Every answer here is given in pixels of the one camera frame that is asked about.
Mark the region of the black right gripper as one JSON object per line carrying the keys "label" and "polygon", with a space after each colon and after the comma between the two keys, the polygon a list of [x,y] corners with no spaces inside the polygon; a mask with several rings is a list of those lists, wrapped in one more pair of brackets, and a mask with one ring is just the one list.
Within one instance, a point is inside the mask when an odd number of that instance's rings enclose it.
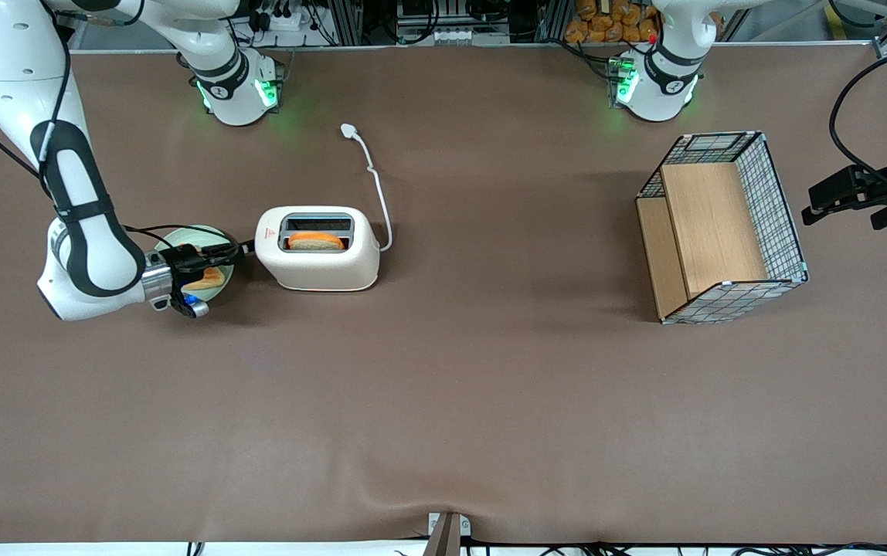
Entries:
{"label": "black right gripper", "polygon": [[242,244],[220,243],[207,246],[179,244],[167,249],[151,251],[151,282],[158,290],[151,295],[151,302],[189,303],[182,288],[204,278],[206,269],[221,266],[234,266],[255,249],[243,249]]}

